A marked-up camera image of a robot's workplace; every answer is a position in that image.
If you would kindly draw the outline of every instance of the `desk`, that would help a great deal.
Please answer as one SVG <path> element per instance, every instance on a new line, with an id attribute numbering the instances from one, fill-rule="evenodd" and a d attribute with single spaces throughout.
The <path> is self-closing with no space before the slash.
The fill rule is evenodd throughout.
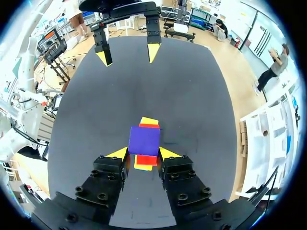
<path id="1" fill-rule="evenodd" d="M 236 172 L 236 127 L 222 73 L 205 47 L 162 38 L 152 64 L 143 36 L 110 38 L 113 64 L 92 48 L 62 98 L 49 147 L 48 176 L 55 192 L 75 198 L 99 155 L 128 145 L 142 116 L 159 120 L 160 146 L 188 155 L 212 201 L 229 199 Z M 174 225 L 158 171 L 129 171 L 111 225 Z"/>

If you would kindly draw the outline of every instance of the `screw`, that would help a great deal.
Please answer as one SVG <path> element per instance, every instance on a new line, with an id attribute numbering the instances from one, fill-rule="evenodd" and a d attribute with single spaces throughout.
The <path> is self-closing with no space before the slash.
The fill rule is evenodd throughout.
<path id="1" fill-rule="evenodd" d="M 214 221 L 219 221 L 219 220 L 221 220 L 221 219 L 222 219 L 222 214 L 221 214 L 221 212 L 220 212 L 220 211 L 215 211 L 215 212 L 213 212 L 213 213 L 212 213 L 212 219 L 213 219 Z"/>
<path id="2" fill-rule="evenodd" d="M 229 224 L 223 224 L 221 229 L 222 230 L 232 230 L 232 227 Z"/>
<path id="3" fill-rule="evenodd" d="M 78 186 L 75 188 L 75 191 L 78 193 L 78 195 L 82 195 L 83 194 L 83 188 L 81 186 Z"/>
<path id="4" fill-rule="evenodd" d="M 179 174 L 178 174 L 178 173 L 172 173 L 172 175 L 171 175 L 171 178 L 172 178 L 172 179 L 177 178 L 177 177 L 179 177 Z"/>
<path id="5" fill-rule="evenodd" d="M 108 174 L 107 178 L 109 180 L 114 180 L 115 179 L 115 174 L 111 172 L 111 173 Z"/>
<path id="6" fill-rule="evenodd" d="M 183 201 L 183 200 L 187 200 L 187 199 L 188 199 L 188 195 L 185 194 L 185 193 L 182 193 L 182 194 L 178 195 L 178 200 Z"/>
<path id="7" fill-rule="evenodd" d="M 105 193 L 100 193 L 100 194 L 98 194 L 97 198 L 98 198 L 99 200 L 107 200 L 107 194 L 105 194 Z"/>
<path id="8" fill-rule="evenodd" d="M 210 191 L 211 191 L 211 189 L 209 187 L 204 187 L 202 189 L 202 193 L 204 193 L 204 194 L 208 194 L 208 193 L 210 193 Z"/>
<path id="9" fill-rule="evenodd" d="M 92 173 L 93 176 L 96 176 L 96 175 L 98 175 L 98 170 L 92 170 L 91 173 Z"/>
<path id="10" fill-rule="evenodd" d="M 75 214 L 68 214 L 68 216 L 66 217 L 66 221 L 69 222 L 69 223 L 75 223 L 77 222 L 77 215 Z"/>
<path id="11" fill-rule="evenodd" d="M 194 170 L 190 170 L 189 175 L 194 176 L 194 175 L 196 175 L 196 172 Z"/>

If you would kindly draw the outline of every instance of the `cable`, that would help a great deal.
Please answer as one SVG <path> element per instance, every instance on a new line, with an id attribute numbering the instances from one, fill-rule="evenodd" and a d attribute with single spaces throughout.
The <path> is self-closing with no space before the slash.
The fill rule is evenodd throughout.
<path id="1" fill-rule="evenodd" d="M 25 101 L 19 102 L 19 104 L 21 104 L 21 103 L 26 103 L 26 102 L 29 102 L 29 101 L 31 101 L 31 99 L 28 99 L 28 100 L 25 100 Z"/>
<path id="2" fill-rule="evenodd" d="M 56 90 L 55 88 L 51 87 L 50 85 L 48 85 L 48 83 L 46 82 L 45 80 L 45 69 L 46 69 L 46 61 L 44 60 L 44 72 L 43 72 L 43 80 L 44 80 L 44 83 L 46 83 L 46 85 L 54 90 Z"/>
<path id="3" fill-rule="evenodd" d="M 45 91 L 43 91 L 43 93 L 49 93 L 49 92 L 55 92 L 55 93 L 61 94 L 61 95 L 64 94 L 64 92 L 59 91 L 59 90 L 46 89 Z"/>
<path id="4" fill-rule="evenodd" d="M 269 208 L 270 197 L 271 197 L 272 190 L 273 190 L 273 188 L 274 188 L 274 184 L 275 184 L 276 177 L 277 177 L 277 172 L 275 173 L 275 176 L 274 176 L 273 184 L 272 184 L 272 187 L 271 187 L 271 190 L 270 190 L 270 193 L 269 193 L 269 198 L 268 198 L 268 202 L 267 202 L 267 205 L 266 205 L 266 207 L 265 207 L 264 213 L 266 213 L 267 210 L 268 210 L 268 208 Z"/>
<path id="5" fill-rule="evenodd" d="M 23 131 L 17 129 L 15 126 L 13 126 L 12 124 L 12 128 L 16 131 L 16 133 L 18 133 L 19 135 L 21 135 L 22 137 L 26 138 L 28 141 L 31 141 L 37 145 L 41 145 L 41 146 L 48 146 L 48 145 L 44 145 L 39 143 L 38 141 L 36 141 L 35 139 L 33 139 L 32 137 L 30 137 L 29 135 L 27 135 L 26 133 L 24 133 Z"/>
<path id="6" fill-rule="evenodd" d="M 168 13 L 168 15 L 165 17 L 165 19 L 167 19 L 167 17 L 173 12 L 173 9 L 176 8 L 178 3 L 179 3 L 179 0 L 173 0 L 174 7 L 172 8 L 171 12 Z"/>

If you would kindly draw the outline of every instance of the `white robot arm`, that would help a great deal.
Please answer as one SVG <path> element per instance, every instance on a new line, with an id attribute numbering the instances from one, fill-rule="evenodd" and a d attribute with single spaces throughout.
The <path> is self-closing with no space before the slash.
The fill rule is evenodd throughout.
<path id="1" fill-rule="evenodd" d="M 49 142 L 54 119 L 44 113 L 46 97 L 35 91 L 34 57 L 37 39 L 31 33 L 48 9 L 52 0 L 42 0 L 21 27 L 13 50 L 7 50 L 4 58 L 22 58 L 18 71 L 19 91 L 14 93 L 22 100 L 22 108 L 11 106 L 0 99 L 0 161 L 8 162 L 25 146 L 38 147 L 38 139 Z"/>

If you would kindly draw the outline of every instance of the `shelf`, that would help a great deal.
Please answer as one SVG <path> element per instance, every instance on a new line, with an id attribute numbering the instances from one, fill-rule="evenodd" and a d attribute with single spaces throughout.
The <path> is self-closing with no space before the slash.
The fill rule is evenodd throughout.
<path id="1" fill-rule="evenodd" d="M 194 23 L 190 23 L 190 26 L 197 27 L 197 28 L 202 29 L 202 30 L 206 30 L 204 27 L 202 27 L 200 25 L 196 25 Z"/>
<path id="2" fill-rule="evenodd" d="M 192 15 L 191 17 L 194 17 L 194 18 L 197 18 L 197 19 L 199 19 L 199 20 L 202 20 L 202 21 L 204 21 L 204 22 L 206 22 L 206 23 L 209 23 L 206 19 L 201 18 L 201 17 L 199 17 L 199 16 Z"/>
<path id="3" fill-rule="evenodd" d="M 207 14 L 207 15 L 209 15 L 209 16 L 212 16 L 212 14 L 210 14 L 209 12 L 206 12 L 206 11 L 202 11 L 202 10 L 199 10 L 199 9 L 196 9 L 196 8 L 192 8 L 192 10 L 197 11 L 197 12 L 200 12 L 200 13 Z"/>
<path id="4" fill-rule="evenodd" d="M 273 107 L 268 107 L 266 109 L 266 113 L 270 118 L 270 122 L 274 131 L 286 126 L 285 118 L 283 117 L 282 107 L 280 103 Z"/>
<path id="5" fill-rule="evenodd" d="M 251 198 L 252 195 L 254 195 L 255 193 L 241 193 L 241 192 L 236 192 L 237 196 L 242 196 L 242 197 L 246 197 L 246 198 Z M 270 200 L 275 200 L 277 198 L 278 195 L 271 195 Z M 264 195 L 262 200 L 268 200 L 269 199 L 269 195 Z"/>
<path id="6" fill-rule="evenodd" d="M 292 122 L 289 121 L 288 124 L 289 126 L 291 124 L 292 130 L 293 130 L 293 135 L 291 135 L 292 136 L 291 145 L 293 145 L 293 149 L 291 152 L 292 153 L 292 160 L 291 160 L 291 167 L 290 167 L 291 169 L 295 162 L 295 157 L 296 157 L 296 152 L 297 152 L 298 131 L 296 127 L 295 109 L 294 109 L 293 102 L 292 102 L 292 96 L 289 94 L 289 92 L 287 92 L 287 97 L 288 99 L 285 102 L 285 110 L 287 114 L 290 114 Z"/>
<path id="7" fill-rule="evenodd" d="M 270 157 L 270 137 L 264 137 L 257 130 L 267 130 L 268 120 L 266 115 L 257 115 L 246 119 L 248 137 L 248 156 L 246 174 L 242 186 L 242 192 L 252 187 L 259 188 L 266 182 Z"/>

